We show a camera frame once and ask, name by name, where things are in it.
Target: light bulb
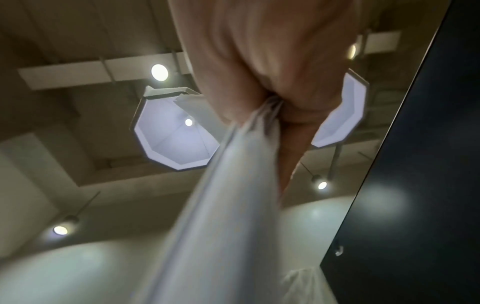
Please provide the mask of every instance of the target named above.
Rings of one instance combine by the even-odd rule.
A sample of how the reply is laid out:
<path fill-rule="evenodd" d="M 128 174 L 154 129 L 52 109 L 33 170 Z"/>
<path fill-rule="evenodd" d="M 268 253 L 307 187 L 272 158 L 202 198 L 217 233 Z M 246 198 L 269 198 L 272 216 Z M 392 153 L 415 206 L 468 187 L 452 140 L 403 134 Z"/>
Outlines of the light bulb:
<path fill-rule="evenodd" d="M 151 75 L 158 81 L 165 81 L 169 77 L 169 71 L 164 65 L 156 64 L 151 68 Z"/>
<path fill-rule="evenodd" d="M 53 231 L 55 232 L 55 234 L 58 234 L 58 235 L 66 235 L 69 231 L 63 227 L 63 226 L 55 226 L 53 228 Z"/>
<path fill-rule="evenodd" d="M 357 46 L 356 45 L 352 45 L 349 49 L 348 49 L 348 59 L 353 59 L 355 57 L 355 54 L 357 53 Z"/>
<path fill-rule="evenodd" d="M 319 190 L 323 190 L 327 187 L 327 182 L 321 182 L 320 184 L 318 184 L 318 189 Z"/>

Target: ceiling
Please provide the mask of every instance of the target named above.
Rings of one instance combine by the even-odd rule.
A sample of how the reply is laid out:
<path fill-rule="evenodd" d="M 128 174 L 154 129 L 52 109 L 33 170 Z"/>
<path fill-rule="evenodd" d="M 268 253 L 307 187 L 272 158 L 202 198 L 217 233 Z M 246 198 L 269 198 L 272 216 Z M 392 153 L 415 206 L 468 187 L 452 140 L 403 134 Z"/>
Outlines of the ceiling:
<path fill-rule="evenodd" d="M 375 156 L 448 0 L 359 3 L 362 34 L 401 31 L 394 52 L 358 56 L 352 62 L 352 69 L 370 83 L 367 111 L 334 169 L 350 166 L 364 175 L 365 169 L 351 165 L 363 163 L 367 168 Z M 164 83 L 145 77 L 35 91 L 17 72 L 181 52 L 167 1 L 0 0 L 0 4 L 0 189 L 8 189 L 0 196 L 0 214 L 10 219 L 8 224 L 0 221 L 4 242 L 0 256 L 14 252 L 59 212 L 77 210 L 97 191 L 101 195 L 94 205 L 192 190 L 202 169 L 175 172 L 149 162 L 130 131 L 146 85 L 198 90 L 190 74 L 171 75 Z M 311 150 L 302 161 L 314 173 L 328 172 L 334 151 L 334 147 Z M 339 169 L 335 178 L 349 183 L 347 176 L 355 175 L 352 170 Z M 303 168 L 297 170 L 285 205 L 319 199 L 306 189 L 309 179 Z M 31 223 L 28 228 L 21 225 L 25 221 Z M 15 223 L 18 233 L 12 241 L 8 231 Z"/>

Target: octagonal light fixture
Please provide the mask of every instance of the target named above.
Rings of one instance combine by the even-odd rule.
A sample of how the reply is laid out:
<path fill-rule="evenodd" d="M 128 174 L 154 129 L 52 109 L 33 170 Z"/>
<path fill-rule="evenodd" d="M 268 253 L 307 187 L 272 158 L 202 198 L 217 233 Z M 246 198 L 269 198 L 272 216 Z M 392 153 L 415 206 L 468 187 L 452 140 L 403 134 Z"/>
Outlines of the octagonal light fixture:
<path fill-rule="evenodd" d="M 147 87 L 132 122 L 147 157 L 176 170 L 208 164 L 219 142 L 175 100 L 198 95 L 189 88 Z"/>
<path fill-rule="evenodd" d="M 345 74 L 342 102 L 322 123 L 311 144 L 320 148 L 344 140 L 362 120 L 368 83 L 352 70 Z"/>

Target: hand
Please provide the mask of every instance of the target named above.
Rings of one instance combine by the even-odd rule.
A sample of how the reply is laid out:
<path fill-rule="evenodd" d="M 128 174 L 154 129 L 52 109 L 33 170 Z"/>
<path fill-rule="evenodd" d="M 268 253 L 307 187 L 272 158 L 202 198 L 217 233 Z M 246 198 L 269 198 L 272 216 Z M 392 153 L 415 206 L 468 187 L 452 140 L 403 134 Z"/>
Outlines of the hand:
<path fill-rule="evenodd" d="M 355 42 L 352 0 L 169 0 L 201 92 L 226 121 L 243 123 L 272 93 L 279 114 L 280 186 L 342 101 Z"/>

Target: black panel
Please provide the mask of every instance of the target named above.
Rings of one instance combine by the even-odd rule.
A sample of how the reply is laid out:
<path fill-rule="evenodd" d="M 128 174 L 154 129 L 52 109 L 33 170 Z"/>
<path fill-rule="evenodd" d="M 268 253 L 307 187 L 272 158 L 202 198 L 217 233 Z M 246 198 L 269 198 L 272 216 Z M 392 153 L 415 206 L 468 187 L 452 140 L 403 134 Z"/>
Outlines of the black panel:
<path fill-rule="evenodd" d="M 340 304 L 480 303 L 479 1 L 450 5 L 321 267 Z"/>

